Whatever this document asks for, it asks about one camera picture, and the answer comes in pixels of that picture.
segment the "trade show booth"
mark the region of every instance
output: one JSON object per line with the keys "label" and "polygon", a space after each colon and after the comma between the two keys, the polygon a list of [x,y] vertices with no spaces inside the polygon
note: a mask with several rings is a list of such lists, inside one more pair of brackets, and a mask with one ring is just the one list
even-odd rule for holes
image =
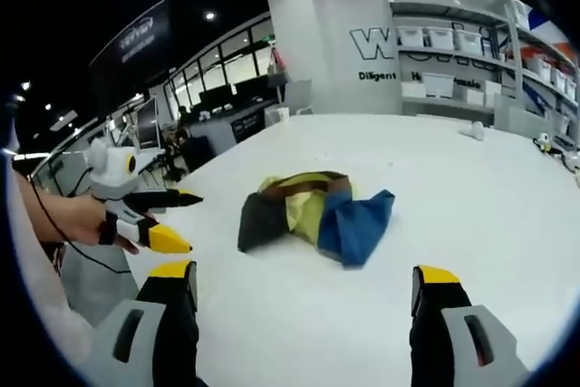
{"label": "trade show booth", "polygon": [[518,0],[268,3],[288,79],[312,80],[316,113],[428,113],[525,136],[547,126],[577,146],[575,56]]}

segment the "white table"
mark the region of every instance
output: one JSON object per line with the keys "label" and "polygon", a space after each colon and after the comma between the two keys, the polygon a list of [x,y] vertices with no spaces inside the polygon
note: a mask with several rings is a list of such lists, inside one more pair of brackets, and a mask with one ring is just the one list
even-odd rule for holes
{"label": "white table", "polygon": [[[198,373],[219,386],[404,386],[411,382],[411,272],[461,278],[516,336],[535,369],[580,294],[580,190],[530,140],[457,121],[311,115],[277,124],[180,183],[205,198],[160,220],[198,261]],[[344,271],[294,237],[237,251],[240,210],[269,175],[331,169],[358,198],[396,195],[391,223],[362,270]],[[183,256],[128,256],[139,286]]]}

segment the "white storage bin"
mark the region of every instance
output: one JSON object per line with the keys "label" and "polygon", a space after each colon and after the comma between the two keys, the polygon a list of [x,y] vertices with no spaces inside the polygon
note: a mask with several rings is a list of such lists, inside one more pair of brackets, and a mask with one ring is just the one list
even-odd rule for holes
{"label": "white storage bin", "polygon": [[483,106],[485,94],[481,91],[471,90],[470,88],[464,88],[462,90],[462,97],[465,102],[469,104],[477,104]]}
{"label": "white storage bin", "polygon": [[528,16],[532,8],[519,0],[497,0],[491,7],[490,11],[495,12],[502,17],[506,16],[506,6],[510,13],[514,16],[517,27],[527,29],[529,31]]}
{"label": "white storage bin", "polygon": [[453,29],[446,27],[427,27],[427,35],[431,41],[431,47],[443,50],[454,50]]}
{"label": "white storage bin", "polygon": [[453,95],[453,80],[455,76],[438,73],[423,73],[423,83],[427,95],[435,97],[449,97]]}
{"label": "white storage bin", "polygon": [[552,67],[552,83],[562,93],[566,92],[566,75]]}
{"label": "white storage bin", "polygon": [[529,31],[528,17],[532,8],[519,0],[507,0],[507,7],[511,9],[516,19],[516,25]]}
{"label": "white storage bin", "polygon": [[576,84],[570,76],[565,77],[565,96],[572,102],[576,101]]}
{"label": "white storage bin", "polygon": [[425,83],[420,82],[401,82],[401,95],[403,97],[427,97]]}
{"label": "white storage bin", "polygon": [[570,119],[561,113],[553,112],[552,120],[554,121],[554,130],[557,133],[566,135],[568,132],[568,126],[570,124]]}
{"label": "white storage bin", "polygon": [[463,53],[478,54],[481,56],[481,35],[456,29],[455,47]]}
{"label": "white storage bin", "polygon": [[552,65],[544,61],[541,56],[534,56],[527,60],[527,68],[537,74],[542,82],[550,82]]}
{"label": "white storage bin", "polygon": [[496,105],[496,95],[501,94],[501,83],[485,81],[483,82],[483,92],[486,95],[486,107],[493,108]]}
{"label": "white storage bin", "polygon": [[423,28],[420,26],[397,26],[401,45],[405,47],[423,47]]}

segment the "shelf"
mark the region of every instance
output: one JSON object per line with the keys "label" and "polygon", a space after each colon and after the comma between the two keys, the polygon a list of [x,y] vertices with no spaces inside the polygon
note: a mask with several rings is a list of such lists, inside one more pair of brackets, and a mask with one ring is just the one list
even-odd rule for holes
{"label": "shelf", "polygon": [[558,139],[560,139],[561,141],[565,142],[566,144],[570,144],[570,145],[575,145],[576,142],[575,140],[573,140],[572,138],[570,138],[568,135],[565,135],[564,133],[557,133],[556,137]]}
{"label": "shelf", "polygon": [[[510,70],[512,72],[514,72],[516,70],[516,67],[513,64],[504,63],[504,62],[500,61],[499,59],[488,58],[486,56],[480,56],[477,54],[463,53],[463,52],[458,52],[458,51],[454,51],[454,50],[437,49],[434,47],[398,46],[398,49],[399,49],[399,53],[423,53],[423,54],[428,54],[428,55],[440,54],[440,55],[445,55],[445,56],[452,56],[455,58],[466,58],[466,59],[470,59],[472,61],[477,61],[480,63],[488,63],[491,65],[495,65],[499,68]],[[560,90],[558,90],[552,83],[543,82],[542,80],[540,80],[540,78],[537,74],[535,74],[534,72],[531,72],[527,69],[523,70],[523,75],[524,75],[524,77],[527,77],[528,79],[546,87],[553,94],[555,94],[557,98],[561,99],[564,102],[564,104],[566,104],[568,107],[572,108],[574,111],[577,111],[578,103],[568,100],[566,98],[565,94],[563,92],[561,92]]]}
{"label": "shelf", "polygon": [[568,66],[575,71],[575,65],[574,63],[570,60],[570,58],[568,58],[565,54],[563,54],[562,52],[560,52],[557,47],[553,46],[551,43],[549,43],[548,41],[546,41],[544,38],[541,38],[537,35],[532,34],[530,31],[528,31],[527,29],[522,29],[521,27],[518,27],[517,29],[517,36],[519,38],[521,38],[523,41],[525,41],[526,43],[530,43],[533,45],[537,45],[539,47],[542,48],[542,50],[548,54],[549,56],[557,59],[558,61],[567,63]]}
{"label": "shelf", "polygon": [[413,104],[428,104],[432,106],[444,106],[448,108],[465,109],[467,111],[476,111],[489,114],[493,114],[495,112],[494,108],[487,108],[478,104],[458,102],[457,100],[441,99],[437,97],[403,97],[402,102]]}
{"label": "shelf", "polygon": [[[453,18],[489,26],[508,24],[506,17],[491,13],[490,11],[468,8],[462,5],[434,5],[426,2],[402,0],[391,1],[390,4],[391,10],[396,15]],[[521,27],[517,28],[517,36],[527,43],[540,46],[547,54],[556,58],[558,61],[567,63],[573,70],[575,70],[575,65],[570,58],[560,52],[553,44],[549,43],[544,38]]]}
{"label": "shelf", "polygon": [[390,1],[390,4],[391,10],[396,15],[453,18],[485,26],[496,26],[508,21],[489,11],[467,8],[462,5],[435,5],[403,0]]}
{"label": "shelf", "polygon": [[574,110],[577,111],[578,103],[568,100],[566,98],[566,95],[563,92],[561,92],[560,90],[558,90],[552,83],[542,81],[537,74],[535,74],[534,72],[531,72],[525,68],[523,69],[523,74],[524,74],[524,77],[527,77],[528,79],[531,79],[535,83],[538,83],[538,84],[546,87],[548,90],[553,92],[556,95],[556,97],[560,98],[565,104],[567,104],[571,108],[574,108]]}
{"label": "shelf", "polygon": [[515,70],[516,67],[513,64],[504,63],[499,59],[495,58],[488,58],[487,56],[478,55],[478,54],[471,54],[471,53],[464,53],[458,52],[456,50],[444,50],[444,49],[437,49],[435,47],[406,47],[406,46],[398,46],[399,53],[424,53],[430,55],[437,55],[443,54],[447,56],[452,56],[454,58],[467,58],[473,61],[478,61],[480,63],[488,63],[491,65],[496,65],[497,67],[505,68],[507,70]]}

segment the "crumpled fabric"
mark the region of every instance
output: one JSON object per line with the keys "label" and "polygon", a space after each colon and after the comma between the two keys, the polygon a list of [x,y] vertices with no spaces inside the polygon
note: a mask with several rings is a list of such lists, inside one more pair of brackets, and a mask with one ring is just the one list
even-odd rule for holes
{"label": "crumpled fabric", "polygon": [[340,257],[343,266],[363,266],[389,225],[394,201],[388,190],[359,201],[353,201],[350,191],[328,194],[318,249]]}
{"label": "crumpled fabric", "polygon": [[246,253],[291,233],[346,267],[363,266],[382,239],[395,197],[354,200],[350,180],[331,171],[267,178],[242,208],[237,247]]}

